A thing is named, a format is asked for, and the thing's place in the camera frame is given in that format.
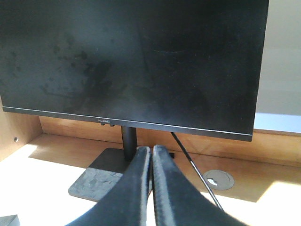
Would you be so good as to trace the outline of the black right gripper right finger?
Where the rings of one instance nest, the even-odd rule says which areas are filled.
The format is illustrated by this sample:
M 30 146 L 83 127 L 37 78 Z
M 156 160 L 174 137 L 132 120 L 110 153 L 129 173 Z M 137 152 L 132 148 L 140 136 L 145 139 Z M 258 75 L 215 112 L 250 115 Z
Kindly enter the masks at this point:
M 163 145 L 153 147 L 153 182 L 158 226 L 242 226 L 220 210 L 183 175 Z

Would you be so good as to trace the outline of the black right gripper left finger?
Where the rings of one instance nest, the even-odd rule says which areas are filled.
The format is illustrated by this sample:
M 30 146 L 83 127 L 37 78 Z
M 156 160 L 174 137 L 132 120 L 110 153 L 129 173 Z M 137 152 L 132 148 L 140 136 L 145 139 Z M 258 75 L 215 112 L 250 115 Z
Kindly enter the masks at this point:
M 116 185 L 89 211 L 69 226 L 145 226 L 150 192 L 151 150 L 139 147 Z

